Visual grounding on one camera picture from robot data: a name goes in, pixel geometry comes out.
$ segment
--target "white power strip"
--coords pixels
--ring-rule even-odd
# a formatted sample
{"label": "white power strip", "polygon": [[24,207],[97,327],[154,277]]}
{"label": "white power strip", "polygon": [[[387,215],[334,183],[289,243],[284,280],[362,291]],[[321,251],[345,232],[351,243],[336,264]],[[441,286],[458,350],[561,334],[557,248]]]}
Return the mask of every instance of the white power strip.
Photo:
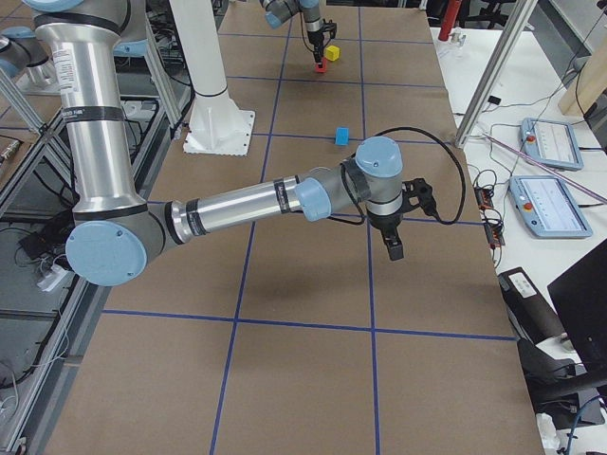
{"label": "white power strip", "polygon": [[53,264],[53,266],[50,267],[50,271],[38,282],[38,287],[45,292],[50,292],[59,285],[68,273],[69,271],[65,270],[60,265]]}

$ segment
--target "black band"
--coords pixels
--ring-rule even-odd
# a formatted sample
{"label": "black band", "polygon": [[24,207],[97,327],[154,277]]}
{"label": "black band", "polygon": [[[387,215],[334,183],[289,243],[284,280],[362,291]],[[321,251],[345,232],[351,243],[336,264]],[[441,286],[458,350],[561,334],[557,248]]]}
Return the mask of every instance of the black band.
{"label": "black band", "polygon": [[194,89],[194,93],[195,93],[196,95],[200,95],[201,97],[204,97],[204,98],[215,98],[215,97],[218,97],[219,95],[223,95],[224,93],[226,93],[226,91],[227,91],[227,90],[228,90],[228,86],[226,85],[226,88],[224,88],[224,89],[223,89],[221,92],[219,92],[219,93],[215,93],[214,95],[203,95],[203,94],[202,94],[202,93],[200,93],[200,92],[196,92],[196,90],[195,90],[195,89]]}
{"label": "black band", "polygon": [[173,239],[173,241],[178,245],[183,245],[183,242],[177,235],[177,231],[175,230],[175,223],[173,222],[173,203],[167,202],[164,205],[164,222],[167,225],[167,229],[169,230],[169,235]]}
{"label": "black band", "polygon": [[34,68],[36,66],[40,66],[41,64],[45,64],[46,62],[48,62],[48,57],[44,57],[40,62],[36,62],[34,64],[29,64],[28,68]]}
{"label": "black band", "polygon": [[205,227],[202,226],[200,213],[198,213],[198,199],[188,201],[186,204],[186,216],[188,217],[188,224],[193,235],[205,235],[207,233]]}
{"label": "black band", "polygon": [[274,190],[276,191],[278,205],[281,207],[281,213],[291,212],[291,207],[288,204],[288,195],[286,194],[285,180],[283,178],[274,180]]}
{"label": "black band", "polygon": [[131,0],[126,0],[126,14],[124,15],[124,21],[120,25],[120,33],[122,33],[131,22]]}
{"label": "black band", "polygon": [[102,19],[97,16],[89,16],[88,14],[78,14],[76,12],[53,12],[52,14],[41,14],[34,17],[34,26],[46,26],[48,24],[81,24],[84,26],[94,26],[105,28],[120,35],[120,27],[118,24]]}
{"label": "black band", "polygon": [[364,173],[360,170],[356,161],[352,158],[348,158],[341,163],[345,168],[346,173],[354,184],[354,189],[357,192],[357,196],[361,201],[366,201],[371,197],[371,189],[367,183],[367,179]]}
{"label": "black band", "polygon": [[12,41],[9,40],[9,43],[0,49],[0,54],[3,52],[7,52],[12,47]]}
{"label": "black band", "polygon": [[162,248],[158,252],[158,254],[160,254],[162,251],[164,251],[164,247],[167,245],[167,234],[164,232],[164,226],[162,225],[162,223],[160,223],[160,220],[158,220],[158,217],[155,216],[152,212],[148,212],[148,213],[150,213],[150,216],[152,217],[152,219],[154,221],[156,221],[156,224],[160,228],[160,233],[162,234]]}
{"label": "black band", "polygon": [[76,106],[68,107],[61,111],[65,123],[75,121],[124,121],[124,111],[113,106]]}
{"label": "black band", "polygon": [[136,215],[148,211],[147,204],[139,206],[127,207],[126,209],[115,209],[106,211],[75,211],[74,220],[78,221],[94,221],[94,220],[109,220],[111,218],[121,218],[123,216]]}

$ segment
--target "blue tape line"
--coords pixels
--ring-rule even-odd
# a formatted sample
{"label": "blue tape line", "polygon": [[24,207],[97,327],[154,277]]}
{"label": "blue tape line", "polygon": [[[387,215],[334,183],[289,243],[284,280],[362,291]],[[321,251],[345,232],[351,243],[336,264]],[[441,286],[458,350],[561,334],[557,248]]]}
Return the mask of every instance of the blue tape line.
{"label": "blue tape line", "polygon": [[[362,79],[362,69],[360,70],[360,82],[355,81],[326,81],[323,79],[290,79],[280,78],[283,82],[303,82],[303,83],[340,83],[346,85],[360,85],[364,83],[366,85],[373,85],[379,87],[410,87],[410,88],[440,88],[445,89],[444,85],[428,85],[424,83],[398,83],[398,82],[364,82]],[[258,76],[226,76],[228,79],[242,79],[248,81],[278,81],[278,78],[258,77]]]}
{"label": "blue tape line", "polygon": [[145,318],[166,318],[166,319],[196,319],[196,320],[211,320],[219,322],[233,322],[233,318],[222,318],[219,316],[203,316],[203,315],[186,315],[179,313],[158,313],[153,311],[134,311],[134,310],[113,310],[104,309],[105,315],[121,315],[121,316],[143,316]]}
{"label": "blue tape line", "polygon": [[[151,311],[136,311],[136,310],[119,310],[119,309],[104,309],[102,313],[108,315],[119,315],[119,316],[137,316],[143,318],[166,318],[166,319],[193,319],[193,320],[208,320],[211,322],[232,322],[237,321],[238,323],[245,324],[259,324],[259,325],[276,325],[284,327],[302,327],[310,329],[321,329],[321,330],[342,330],[350,332],[371,332],[370,327],[360,327],[356,325],[338,325],[338,324],[316,324],[307,322],[292,322],[283,320],[269,320],[269,319],[235,319],[225,318],[220,316],[205,316],[205,315],[188,315],[179,313],[159,313]],[[405,330],[405,329],[382,329],[375,328],[376,333],[382,334],[393,334],[393,335],[407,335],[407,336],[418,336],[418,337],[448,337],[448,338],[464,338],[464,339],[488,339],[497,341],[516,341],[515,337],[503,337],[498,335],[477,335],[477,334],[457,334],[450,332],[432,332],[432,331],[419,331],[419,330]]]}
{"label": "blue tape line", "polygon": [[[258,37],[284,38],[285,37],[284,35],[267,35],[267,34],[256,35],[254,33],[233,33],[233,32],[225,32],[225,33],[218,33],[218,34],[219,34],[219,36],[243,36],[243,37],[250,37],[250,38],[258,38]],[[299,36],[287,35],[287,38],[289,40],[301,40],[301,37],[299,37]],[[338,38],[334,41],[334,43],[338,43],[339,41],[347,41],[347,42],[351,42],[351,43],[364,42],[364,43],[395,43],[395,44],[401,44],[401,45],[433,45],[433,42],[431,42],[431,41],[371,40],[371,39],[367,40],[367,39],[361,39],[361,38]]]}
{"label": "blue tape line", "polygon": [[369,271],[369,310],[371,321],[371,359],[373,366],[373,408],[376,430],[376,455],[381,453],[381,433],[379,431],[379,380],[377,378],[377,337],[376,337],[376,304],[373,286],[373,246],[371,243],[371,225],[367,221],[367,267]]}
{"label": "blue tape line", "polygon": [[278,78],[264,78],[260,76],[226,76],[227,79],[245,79],[253,81],[278,81]]}
{"label": "blue tape line", "polygon": [[358,327],[353,325],[317,324],[313,322],[291,322],[287,320],[238,319],[238,322],[243,324],[271,325],[279,327],[301,327],[304,329],[341,330],[347,332],[371,332],[371,329],[368,327]]}
{"label": "blue tape line", "polygon": [[516,341],[515,337],[504,337],[499,335],[475,335],[475,334],[454,334],[449,332],[427,332],[417,330],[399,330],[399,329],[376,329],[381,334],[395,335],[415,335],[419,337],[439,337],[439,338],[463,338],[463,339],[484,339],[492,341]]}
{"label": "blue tape line", "polygon": [[3,17],[2,19],[0,19],[0,24],[3,23],[5,20],[7,19],[12,19],[10,16],[19,8],[21,8],[21,3],[19,3],[19,5],[17,6],[17,8],[15,8],[13,11],[11,11],[9,14],[7,14],[5,17]]}
{"label": "blue tape line", "polygon": [[361,40],[364,43],[395,43],[402,45],[434,45],[431,41],[410,41],[410,40]]}
{"label": "blue tape line", "polygon": [[[327,139],[327,140],[330,140],[331,142],[335,141],[335,138],[332,136],[304,136],[304,135],[289,135],[289,134],[282,134],[282,133],[274,133],[274,134],[272,134],[272,136],[274,136],[274,137],[294,137],[297,139]],[[358,142],[363,141],[363,139],[358,138],[358,137],[350,137],[350,140],[354,140],[354,141],[358,141]]]}
{"label": "blue tape line", "polygon": [[362,109],[362,136],[367,137],[367,119],[364,105],[364,66],[362,64],[362,19],[359,7],[359,52],[360,52],[360,108]]}
{"label": "blue tape line", "polygon": [[261,35],[255,35],[253,33],[232,33],[232,32],[228,32],[228,33],[217,33],[219,36],[245,36],[248,38],[281,38],[284,39],[286,38],[285,35],[265,35],[265,34],[261,34]]}
{"label": "blue tape line", "polygon": [[[289,22],[287,36],[290,35],[290,33],[291,33],[291,26],[292,26],[292,22]],[[283,52],[283,61],[282,61],[282,66],[281,66],[280,79],[278,81],[278,86],[276,87],[276,97],[274,99],[274,107],[273,107],[273,111],[272,111],[272,121],[269,126],[269,135],[268,135],[268,139],[267,139],[266,153],[264,156],[264,164],[262,166],[262,174],[260,177],[260,183],[264,181],[264,177],[266,175],[267,159],[269,156],[269,148],[270,148],[270,143],[272,140],[272,130],[274,128],[274,120],[276,119],[276,110],[278,107],[278,99],[280,97],[280,91],[281,91],[281,78],[285,71],[285,60],[286,60],[287,49],[288,49],[288,39],[285,40],[285,50]],[[216,444],[217,444],[217,434],[219,432],[219,425],[221,423],[221,413],[223,411],[224,400],[225,400],[225,396],[226,396],[226,389],[228,386],[228,377],[230,376],[230,366],[231,366],[234,342],[236,339],[236,333],[237,333],[237,329],[238,329],[238,318],[240,315],[240,308],[242,305],[243,296],[245,293],[245,285],[247,282],[248,263],[250,260],[250,252],[252,250],[253,240],[255,237],[255,227],[256,227],[256,225],[255,225],[255,223],[253,223],[251,225],[250,235],[248,237],[247,255],[245,256],[245,264],[243,265],[243,276],[242,276],[242,280],[240,282],[240,289],[238,292],[238,302],[236,304],[236,311],[234,313],[234,322],[232,325],[232,330],[231,330],[231,335],[230,335],[230,346],[228,348],[228,355],[226,357],[226,365],[224,368],[224,376],[223,376],[223,379],[221,382],[221,392],[219,393],[219,400],[217,402],[217,413],[215,414],[215,423],[214,423],[213,431],[212,431],[211,447],[209,449],[210,455],[214,455]]]}
{"label": "blue tape line", "polygon": [[[7,114],[7,112],[9,111],[9,109],[10,109],[10,106],[9,106],[9,107],[7,107],[7,108],[4,110],[4,112],[2,113],[2,115],[0,115],[0,120],[2,119],[2,117],[3,117],[3,116],[5,116],[5,115]],[[16,130],[16,129],[17,129],[17,128],[9,128],[8,126],[0,126],[0,128],[1,128],[1,129],[3,129],[3,130],[8,130],[8,129],[11,129],[11,130]]]}

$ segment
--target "metal frame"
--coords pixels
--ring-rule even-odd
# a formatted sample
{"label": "metal frame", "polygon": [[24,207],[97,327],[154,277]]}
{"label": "metal frame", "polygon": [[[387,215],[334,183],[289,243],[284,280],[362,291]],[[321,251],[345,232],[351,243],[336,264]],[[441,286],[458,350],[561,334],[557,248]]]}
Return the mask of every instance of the metal frame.
{"label": "metal frame", "polygon": [[175,128],[179,123],[181,111],[177,106],[175,92],[173,91],[171,81],[164,70],[164,65],[162,64],[162,60],[160,59],[160,54],[158,52],[156,38],[147,17],[145,18],[145,32],[148,39],[148,50],[145,54],[145,63],[148,65],[148,69],[150,70],[150,74],[152,75],[152,79],[156,85],[156,90],[158,91],[160,99],[162,100],[162,105],[167,113],[171,127]]}
{"label": "metal frame", "polygon": [[512,49],[516,45],[521,32],[526,27],[527,21],[531,16],[531,12],[535,8],[538,0],[518,0],[514,5],[514,10],[508,18],[506,27],[500,36],[500,40],[491,54],[491,58],[487,63],[485,72],[478,83],[478,87],[472,96],[472,100],[466,110],[466,114],[462,118],[457,134],[455,135],[455,146],[463,147],[472,132],[472,128],[482,114],[483,106],[497,82],[502,68],[506,64]]}

